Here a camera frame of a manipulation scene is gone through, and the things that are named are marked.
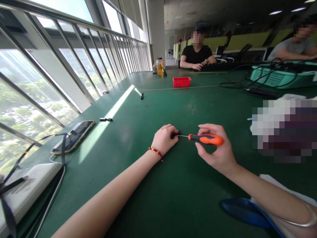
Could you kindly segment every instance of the power strip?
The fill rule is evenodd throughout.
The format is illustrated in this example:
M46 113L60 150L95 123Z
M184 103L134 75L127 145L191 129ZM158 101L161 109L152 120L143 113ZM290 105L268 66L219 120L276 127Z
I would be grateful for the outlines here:
M6 202L14 214L17 224L49 185L61 167L62 164L60 163L39 164L29 169L16 170L7 181L6 185L11 184L19 178L28 176L24 182L5 194ZM2 207L0 207L0 237L8 236L9 230Z

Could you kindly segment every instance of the man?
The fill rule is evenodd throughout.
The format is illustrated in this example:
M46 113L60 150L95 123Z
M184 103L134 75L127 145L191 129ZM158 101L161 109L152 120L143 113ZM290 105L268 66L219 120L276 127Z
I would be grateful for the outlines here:
M279 43L268 57L268 60L280 58L287 60L312 60L317 58L317 47L309 36L317 30L317 22L306 19L294 28L293 35Z
M203 46L207 31L207 23L199 22L193 32L193 45L186 46L181 57L181 68L192 68L201 71L205 64L216 63L212 51L208 46Z

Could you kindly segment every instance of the green tabletop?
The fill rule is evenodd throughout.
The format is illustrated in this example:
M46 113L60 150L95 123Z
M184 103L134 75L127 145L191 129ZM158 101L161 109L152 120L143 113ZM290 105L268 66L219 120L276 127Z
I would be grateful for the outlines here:
M145 153L155 132L168 123L183 135L196 134L202 123L223 125L240 165L317 198L313 166L277 164L272 157L263 157L252 149L251 122L247 118L252 116L253 107L262 106L261 98L219 87L227 73L170 70L167 74L130 74L63 130L68 132L83 120L96 122L83 143L66 155L63 183L38 237L54 234L85 202ZM179 76L191 77L191 87L173 88L172 78ZM231 75L232 79L240 76L239 71ZM280 92L313 97L316 88ZM144 100L135 89L144 93ZM109 113L113 122L99 121ZM30 161L48 162L50 150L60 139L52 138ZM215 149L205 147L209 152ZM200 158L194 142L179 138L164 162L157 163L141 182L106 237L277 237L274 231L227 215L219 202L232 197L250 196Z

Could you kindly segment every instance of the screwdriver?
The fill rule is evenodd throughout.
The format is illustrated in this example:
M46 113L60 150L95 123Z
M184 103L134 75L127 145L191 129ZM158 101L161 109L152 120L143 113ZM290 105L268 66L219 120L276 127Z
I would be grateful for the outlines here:
M213 146L220 146L224 143L224 140L220 136L210 135L210 134L201 135L201 136L190 134L188 136L182 136L182 137L188 137L189 140L195 140L195 141L199 141L201 143L204 143L207 145L213 145Z

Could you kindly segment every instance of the blue object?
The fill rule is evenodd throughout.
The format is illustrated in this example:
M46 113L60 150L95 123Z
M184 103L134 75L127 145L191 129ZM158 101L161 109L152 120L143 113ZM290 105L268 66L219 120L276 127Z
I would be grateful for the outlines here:
M264 229L275 229L280 237L285 238L274 222L266 213L250 199L231 198L221 201L223 209L231 216L250 225Z

